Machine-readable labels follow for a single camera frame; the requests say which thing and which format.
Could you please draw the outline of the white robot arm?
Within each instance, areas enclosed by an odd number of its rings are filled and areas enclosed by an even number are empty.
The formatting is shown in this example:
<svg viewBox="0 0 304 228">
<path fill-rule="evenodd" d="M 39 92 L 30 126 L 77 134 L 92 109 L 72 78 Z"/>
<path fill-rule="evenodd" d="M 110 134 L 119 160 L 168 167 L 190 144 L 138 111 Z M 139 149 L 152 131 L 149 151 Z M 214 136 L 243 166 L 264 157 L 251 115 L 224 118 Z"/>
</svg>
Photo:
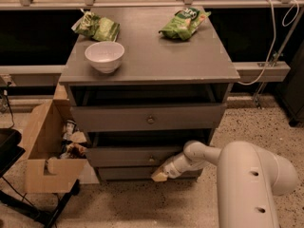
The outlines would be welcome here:
<svg viewBox="0 0 304 228">
<path fill-rule="evenodd" d="M 253 143 L 216 148 L 189 141 L 152 174 L 152 180 L 175 179 L 208 163 L 217 167 L 219 228 L 280 228 L 274 197 L 293 192 L 298 175 L 289 160 Z"/>
</svg>

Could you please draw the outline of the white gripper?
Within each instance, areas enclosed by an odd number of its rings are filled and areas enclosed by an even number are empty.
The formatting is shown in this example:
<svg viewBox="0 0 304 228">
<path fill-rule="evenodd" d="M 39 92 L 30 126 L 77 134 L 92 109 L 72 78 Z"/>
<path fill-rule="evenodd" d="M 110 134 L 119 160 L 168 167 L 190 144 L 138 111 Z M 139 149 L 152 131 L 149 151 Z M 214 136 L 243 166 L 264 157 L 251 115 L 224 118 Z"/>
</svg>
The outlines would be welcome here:
<svg viewBox="0 0 304 228">
<path fill-rule="evenodd" d="M 170 157 L 152 175 L 155 182 L 164 182 L 168 178 L 175 179 L 185 172 L 198 171 L 206 166 L 206 161 L 192 161 L 184 153 Z"/>
</svg>

